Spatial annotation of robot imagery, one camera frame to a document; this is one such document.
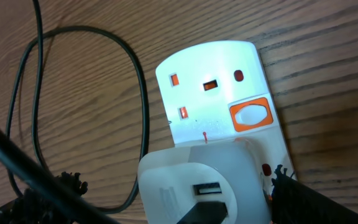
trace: black cord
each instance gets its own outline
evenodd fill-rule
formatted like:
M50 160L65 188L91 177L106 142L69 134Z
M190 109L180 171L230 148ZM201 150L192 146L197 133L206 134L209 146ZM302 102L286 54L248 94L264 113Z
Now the black cord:
M17 95L17 90L20 84L21 77L24 72L25 63L29 57L29 54L32 50L32 48L38 44L43 43L43 39L54 37L58 34L63 34L67 32L79 32L79 31L85 31L85 32L93 32L95 34L103 35L107 38L110 38L111 40L115 41L117 44L119 44L125 52L128 54L129 58L132 60L132 63L134 64L138 82L139 82L139 88L140 88L140 97L142 99L142 117L143 117L143 127L142 127L142 144L140 147L140 158L145 156L149 150L149 134L150 134L150 119L149 119L149 101L147 98L147 89L146 89L146 80L144 77L144 73L142 70L142 66L140 65L139 59L137 58L135 52L131 49L131 47L125 43L121 38L118 36L99 28L90 27L90 26L69 26L69 27L62 27L62 28L56 28L54 30L51 30L49 32L42 34L42 21L41 21L41 15L40 15L40 9L39 4L37 0L33 0L34 2L34 8L35 8L35 14L37 17L37 30L38 30L38 37L34 40L32 40L27 48L24 50L23 56L21 58L19 69L16 74L16 79L13 87L12 97L11 97L11 103L9 105L9 111L7 116L7 122L6 122L6 135L10 136L10 130L11 130L11 123L12 123L12 115L14 111L14 104L15 99ZM34 147L35 156L40 163L40 165L45 169L48 170L47 165L45 163L45 159L42 156L41 150L40 150L40 144L39 144L39 138L38 138L38 127L37 127L37 119L38 119L38 107L39 107L39 97L40 97L40 89L42 84L42 63L43 63L43 44L39 44L39 61L38 61L38 69L37 69L37 83L35 86L35 94L34 94L34 101L33 101L33 113L32 113L32 142ZM22 196L22 192L17 187L16 181L14 180L13 173L8 170L8 177L9 181L12 185L13 190L15 191L16 195L18 197ZM127 200L120 206L115 208L99 208L98 210L101 212L104 212L106 214L114 214L119 213L123 210L125 210L128 206L131 205L131 203L135 200L136 195L139 192L139 186L137 184L137 178L135 179L134 186L127 198Z

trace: wood grain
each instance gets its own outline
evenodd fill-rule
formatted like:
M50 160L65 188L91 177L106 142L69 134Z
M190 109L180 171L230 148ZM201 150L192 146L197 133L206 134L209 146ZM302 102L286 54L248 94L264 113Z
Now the wood grain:
M89 25L121 36L144 67L150 151L173 146L156 66L174 52L212 40L248 40L262 57L299 180L358 212L358 0L41 1L44 29ZM36 36L29 0L0 0L0 128L27 43ZM81 172L85 199L122 203L137 170L140 96L119 46L85 32L44 43L39 109L42 150L54 174ZM37 50L25 68L12 138L34 157L30 116ZM0 206L15 197L0 164ZM113 217L146 223L140 197Z

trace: black usb port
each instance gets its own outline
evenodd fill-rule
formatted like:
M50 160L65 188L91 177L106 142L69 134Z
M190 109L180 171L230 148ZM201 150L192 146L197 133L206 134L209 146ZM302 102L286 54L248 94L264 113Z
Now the black usb port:
M218 182L193 185L195 195L221 194L221 186Z

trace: wooden surface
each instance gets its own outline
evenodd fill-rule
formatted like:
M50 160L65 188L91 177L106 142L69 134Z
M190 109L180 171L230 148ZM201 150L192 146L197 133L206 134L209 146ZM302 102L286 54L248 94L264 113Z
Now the wooden surface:
M358 0L41 1L45 30L91 25L134 48L150 100L150 151L173 146L155 78L174 52L212 40L248 40L262 57L299 180L358 212ZM0 0L0 128L19 59L36 35L29 0ZM54 174L81 172L85 199L121 204L137 170L141 111L131 62L89 33L45 42L39 134ZM12 138L34 157L30 115L37 51L26 66ZM15 198L0 164L0 206ZM145 223L140 197L115 215Z

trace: white switch button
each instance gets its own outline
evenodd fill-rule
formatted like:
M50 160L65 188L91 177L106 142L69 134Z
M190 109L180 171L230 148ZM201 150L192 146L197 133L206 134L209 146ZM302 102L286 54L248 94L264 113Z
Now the white switch button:
M236 113L237 123L248 126L258 124L266 117L266 107L260 105L248 105Z

